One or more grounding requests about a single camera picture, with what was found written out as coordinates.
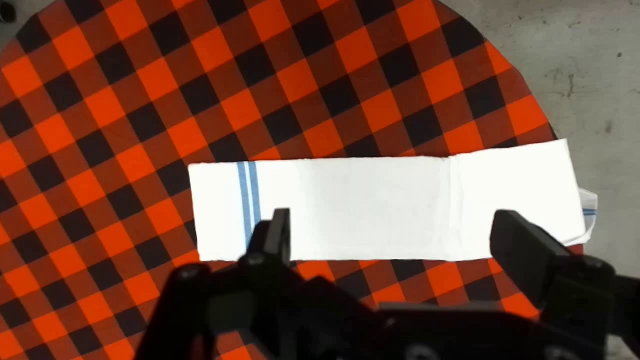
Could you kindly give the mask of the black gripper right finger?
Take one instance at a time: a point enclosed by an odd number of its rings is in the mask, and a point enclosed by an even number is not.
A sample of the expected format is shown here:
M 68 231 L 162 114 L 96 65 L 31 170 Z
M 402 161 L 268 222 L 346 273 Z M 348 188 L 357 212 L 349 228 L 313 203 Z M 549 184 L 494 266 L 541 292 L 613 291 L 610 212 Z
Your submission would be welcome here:
M 640 356 L 640 280 L 572 255 L 513 210 L 497 210 L 489 253 L 537 318 L 485 309 L 386 307 L 383 360 L 606 360 L 618 336 Z

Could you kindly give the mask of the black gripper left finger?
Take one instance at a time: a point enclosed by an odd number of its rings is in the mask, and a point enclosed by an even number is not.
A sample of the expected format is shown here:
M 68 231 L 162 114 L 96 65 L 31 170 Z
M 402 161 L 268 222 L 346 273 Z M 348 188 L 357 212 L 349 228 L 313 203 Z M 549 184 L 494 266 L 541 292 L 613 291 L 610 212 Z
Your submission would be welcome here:
M 371 313 L 323 278 L 289 266 L 289 212 L 255 225 L 245 255 L 223 271 L 176 268 L 136 360 L 211 360 L 215 341 L 247 334 L 268 360 L 374 360 Z

